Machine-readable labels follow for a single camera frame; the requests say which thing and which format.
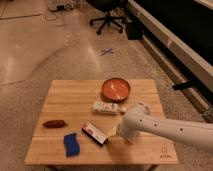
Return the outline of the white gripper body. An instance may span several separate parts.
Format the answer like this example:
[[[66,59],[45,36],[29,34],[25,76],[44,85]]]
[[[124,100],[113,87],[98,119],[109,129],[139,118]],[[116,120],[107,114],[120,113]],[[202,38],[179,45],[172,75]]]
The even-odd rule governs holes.
[[[122,137],[126,142],[133,144],[135,142],[136,132],[119,124],[116,128],[116,135]]]

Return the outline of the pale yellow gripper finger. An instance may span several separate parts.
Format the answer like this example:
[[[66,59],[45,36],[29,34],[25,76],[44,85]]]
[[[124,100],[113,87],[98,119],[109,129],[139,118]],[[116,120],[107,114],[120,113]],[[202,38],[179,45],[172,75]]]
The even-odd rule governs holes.
[[[107,138],[116,136],[117,135],[116,131],[117,131],[117,126],[111,128],[107,133]]]

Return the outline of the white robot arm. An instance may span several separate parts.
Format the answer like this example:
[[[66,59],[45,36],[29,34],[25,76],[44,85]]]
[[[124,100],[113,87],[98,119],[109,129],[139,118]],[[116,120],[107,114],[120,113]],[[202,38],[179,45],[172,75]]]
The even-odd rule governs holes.
[[[213,124],[157,118],[150,115],[149,107],[143,102],[127,109],[107,137],[131,140],[138,132],[152,133],[213,155]]]

